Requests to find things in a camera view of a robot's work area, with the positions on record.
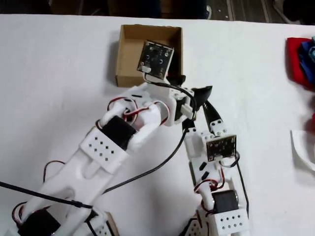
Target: red wire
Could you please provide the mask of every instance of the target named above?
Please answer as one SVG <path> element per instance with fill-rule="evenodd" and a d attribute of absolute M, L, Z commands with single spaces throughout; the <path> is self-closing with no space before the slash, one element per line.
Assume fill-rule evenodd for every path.
<path fill-rule="evenodd" d="M 198 188 L 200 187 L 201 184 L 203 184 L 205 182 L 212 182 L 212 183 L 214 183 L 214 187 L 217 187 L 217 185 L 218 185 L 218 182 L 216 180 L 208 178 L 208 179 L 205 179 L 205 180 L 201 181 L 199 184 L 197 184 L 196 187 L 194 187 L 194 189 L 193 189 L 194 192 L 198 193 Z"/>
<path fill-rule="evenodd" d="M 26 203 L 26 202 L 19 203 L 19 204 L 16 205 L 16 206 L 13 208 L 13 210 L 12 210 L 12 219 L 13 219 L 13 221 L 16 223 L 17 227 L 19 227 L 19 226 L 22 224 L 22 222 L 18 221 L 18 220 L 15 218 L 15 211 L 16 211 L 16 209 L 17 209 L 20 205 L 23 205 L 23 204 L 25 204 L 25 203 Z"/>
<path fill-rule="evenodd" d="M 214 183 L 214 185 L 210 185 L 211 191 L 216 191 L 218 189 L 223 188 L 223 186 L 225 184 L 225 176 L 224 176 L 224 172 L 223 172 L 222 167 L 221 167 L 221 176 L 222 176 L 222 184 L 219 187 L 218 187 L 218 182 L 216 180 L 208 178 L 208 179 L 205 179 L 205 180 L 201 181 L 198 185 L 196 185 L 194 187 L 194 189 L 193 189 L 194 192 L 195 193 L 199 193 L 198 188 L 200 187 L 201 184 L 203 184 L 205 182 L 212 182 L 212 183 Z"/>
<path fill-rule="evenodd" d="M 223 186 L 225 184 L 225 176 L 224 176 L 224 172 L 223 172 L 222 167 L 221 167 L 221 176 L 222 176 L 222 184 L 220 187 L 217 187 L 217 189 L 223 188 Z"/>

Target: cardboard box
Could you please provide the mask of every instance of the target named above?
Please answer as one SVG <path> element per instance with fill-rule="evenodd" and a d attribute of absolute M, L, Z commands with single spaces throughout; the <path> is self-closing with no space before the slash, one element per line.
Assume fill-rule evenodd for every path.
<path fill-rule="evenodd" d="M 132 87 L 143 83 L 137 71 L 145 40 L 174 47 L 175 52 L 168 75 L 183 74 L 183 30 L 180 27 L 122 25 L 116 64 L 116 81 L 119 87 Z"/>

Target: black cable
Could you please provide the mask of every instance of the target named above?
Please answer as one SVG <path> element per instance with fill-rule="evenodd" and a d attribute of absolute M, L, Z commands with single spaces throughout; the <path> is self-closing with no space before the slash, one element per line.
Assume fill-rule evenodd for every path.
<path fill-rule="evenodd" d="M 106 190 L 103 192 L 103 194 L 104 194 L 104 193 L 108 193 L 109 191 L 112 191 L 112 190 L 114 190 L 114 189 L 116 189 L 116 188 L 119 188 L 119 187 L 121 187 L 121 186 L 123 186 L 123 185 L 125 185 L 125 184 L 130 183 L 130 182 L 133 182 L 133 181 L 135 181 L 135 180 L 137 180 L 137 179 L 139 179 L 139 178 L 142 178 L 142 177 L 144 177 L 144 176 L 147 176 L 147 175 L 153 173 L 154 171 L 157 171 L 157 170 L 158 170 L 159 168 L 161 168 L 162 166 L 164 166 L 170 159 L 172 159 L 172 157 L 173 157 L 173 156 L 175 155 L 175 153 L 178 151 L 179 147 L 182 145 L 182 143 L 183 143 L 183 141 L 184 141 L 184 138 L 185 138 L 187 132 L 188 132 L 187 129 L 185 129 L 185 130 L 183 131 L 183 135 L 182 135 L 180 141 L 178 142 L 176 148 L 175 148 L 174 151 L 169 155 L 169 157 L 166 158 L 161 164 L 159 164 L 158 166 L 154 167 L 153 169 L 150 169 L 150 170 L 148 170 L 148 171 L 146 171 L 146 172 L 144 172 L 144 173 L 142 173 L 142 174 L 139 174 L 139 175 L 137 175 L 137 176 L 135 176 L 135 177 L 133 177 L 133 178 L 130 178 L 130 179 L 124 181 L 124 182 L 121 182 L 121 183 L 119 183 L 119 184 L 116 184 L 116 185 L 114 185 L 114 186 L 112 186 L 112 187 L 106 189 Z"/>
<path fill-rule="evenodd" d="M 238 163 L 238 161 L 240 160 L 241 158 L 241 155 L 239 154 L 238 151 L 236 151 L 236 155 L 235 155 L 235 161 L 231 164 L 231 165 L 228 165 L 228 166 L 225 166 L 221 163 L 221 161 L 219 161 L 220 165 L 223 166 L 223 167 L 227 167 L 227 168 L 232 168 L 234 166 L 236 166 L 236 164 Z"/>
<path fill-rule="evenodd" d="M 144 80 L 148 84 L 156 85 L 156 86 L 159 86 L 159 87 L 175 89 L 177 91 L 180 91 L 180 92 L 186 94 L 190 98 L 190 102 L 192 103 L 192 113 L 193 113 L 192 119 L 195 118 L 197 103 L 196 103 L 196 100 L 195 100 L 195 98 L 193 97 L 193 95 L 191 93 L 189 93 L 186 89 L 183 89 L 182 87 L 179 87 L 179 86 L 174 86 L 174 85 L 169 85 L 169 84 L 166 84 L 166 83 L 149 81 L 149 80 L 147 80 L 146 76 L 147 76 L 147 73 L 144 73 Z"/>
<path fill-rule="evenodd" d="M 91 209 L 93 207 L 91 205 L 83 204 L 82 202 L 78 202 L 78 201 L 74 201 L 74 200 L 68 201 L 68 200 L 65 200 L 65 199 L 52 197 L 52 196 L 49 196 L 49 195 L 45 195 L 45 194 L 42 194 L 42 193 L 37 193 L 37 192 L 31 191 L 29 189 L 21 188 L 21 187 L 18 187 L 18 186 L 12 185 L 12 184 L 8 184 L 8 183 L 4 183 L 4 182 L 1 182 L 1 181 L 0 181 L 0 187 L 8 188 L 8 189 L 11 189 L 11 190 L 14 190 L 14 191 L 18 191 L 18 192 L 21 192 L 21 193 L 26 193 L 26 194 L 33 195 L 35 197 L 39 197 L 39 198 L 43 198 L 43 199 L 47 199 L 47 200 L 50 200 L 50 201 L 53 201 L 53 202 L 72 205 L 72 206 L 78 207 L 78 208 L 83 207 L 83 208 Z"/>
<path fill-rule="evenodd" d="M 249 217 L 250 217 L 250 202 L 249 202 L 249 200 L 248 200 L 248 196 L 247 196 L 246 188 L 245 188 L 245 185 L 244 185 L 244 180 L 243 180 L 243 176 L 242 176 L 242 172 L 241 172 L 240 165 L 237 163 L 236 166 L 237 166 L 238 174 L 240 175 L 240 179 L 241 179 L 241 183 L 242 183 L 243 192 L 244 192 L 245 199 L 246 199 L 246 211 L 247 211 L 247 216 L 248 216 L 248 218 L 249 218 Z"/>
<path fill-rule="evenodd" d="M 97 236 L 97 234 L 96 234 L 95 230 L 93 229 L 93 227 L 92 227 L 90 221 L 87 221 L 86 223 L 87 223 L 89 229 L 91 230 L 92 234 L 93 234 L 94 236 Z"/>

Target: white table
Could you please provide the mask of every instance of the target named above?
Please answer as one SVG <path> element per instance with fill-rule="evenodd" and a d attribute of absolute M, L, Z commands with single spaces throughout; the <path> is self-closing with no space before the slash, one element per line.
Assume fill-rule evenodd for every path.
<path fill-rule="evenodd" d="M 238 135 L 252 235 L 314 235 L 315 175 L 293 157 L 290 138 L 311 117 L 313 93 L 288 79 L 284 63 L 285 39 L 311 37 L 312 26 L 0 15 L 0 180 L 37 190 L 46 162 L 69 159 L 125 90 L 114 84 L 120 25 L 145 23 L 183 27 L 187 87 L 213 85 L 211 102 Z M 197 124 L 207 129 L 202 116 Z M 180 126 L 162 127 L 113 184 L 160 163 L 180 135 Z M 162 169 L 97 205 L 122 236 L 175 236 L 200 202 L 192 189 L 181 147 Z M 14 205 L 29 198 L 0 189 L 0 235 L 14 224 Z"/>

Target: red fabric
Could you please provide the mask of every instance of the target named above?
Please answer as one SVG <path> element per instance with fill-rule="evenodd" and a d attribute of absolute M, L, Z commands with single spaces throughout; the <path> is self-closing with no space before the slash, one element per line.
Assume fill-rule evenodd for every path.
<path fill-rule="evenodd" d="M 289 55 L 289 64 L 292 71 L 293 81 L 308 87 L 313 88 L 314 86 L 308 82 L 306 76 L 300 68 L 300 60 L 298 55 L 298 49 L 302 42 L 309 42 L 309 38 L 288 38 L 286 40 L 287 53 Z"/>

